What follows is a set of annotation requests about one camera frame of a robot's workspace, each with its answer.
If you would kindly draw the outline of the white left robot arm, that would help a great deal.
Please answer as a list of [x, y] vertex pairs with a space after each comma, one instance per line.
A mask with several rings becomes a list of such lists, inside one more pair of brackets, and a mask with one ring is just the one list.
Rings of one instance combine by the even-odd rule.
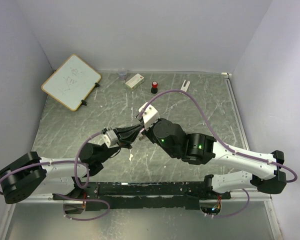
[[131, 149], [143, 128], [142, 124], [105, 128], [90, 136], [74, 158], [46, 158], [30, 151], [0, 170], [0, 195], [6, 204], [45, 194], [79, 199], [88, 186], [80, 179], [95, 176], [122, 148]]

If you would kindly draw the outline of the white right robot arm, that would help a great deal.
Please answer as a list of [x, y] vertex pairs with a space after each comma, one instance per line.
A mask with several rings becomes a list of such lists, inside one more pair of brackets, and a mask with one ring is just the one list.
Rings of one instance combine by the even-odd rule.
[[179, 159], [189, 165], [223, 165], [237, 171], [209, 177], [202, 186], [202, 193], [208, 199], [237, 189], [257, 189], [265, 194], [280, 194], [287, 185], [286, 173], [278, 166], [275, 154], [265, 154], [265, 161], [259, 161], [261, 153], [242, 148], [230, 151], [213, 136], [202, 133], [186, 133], [179, 124], [160, 118], [145, 125], [145, 135], [152, 143], [160, 146], [172, 159]]

